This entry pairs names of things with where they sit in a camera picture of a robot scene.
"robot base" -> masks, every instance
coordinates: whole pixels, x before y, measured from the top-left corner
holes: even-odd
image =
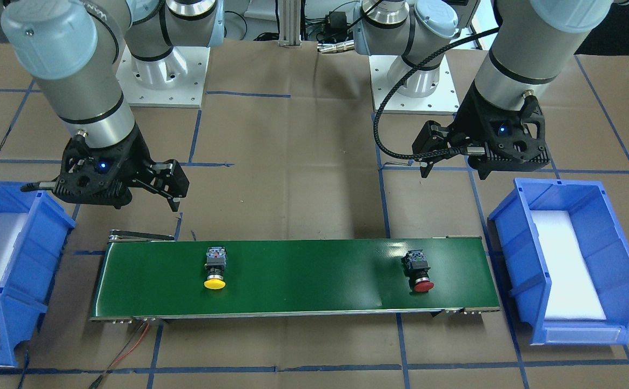
[[[130,106],[202,107],[210,49],[207,47],[177,47],[177,49],[187,61],[187,79],[170,89],[156,90],[148,89],[137,82],[132,71],[132,54],[125,47],[115,76]]]
[[[372,78],[372,94],[374,110],[386,97],[393,86],[386,79],[386,72],[396,59],[395,55],[371,55],[370,74]],[[434,115],[451,115],[458,111],[458,97],[453,86],[451,71],[446,57],[440,64],[440,81],[433,94],[426,98],[409,98],[401,93],[394,94],[384,108],[384,113],[426,113]]]

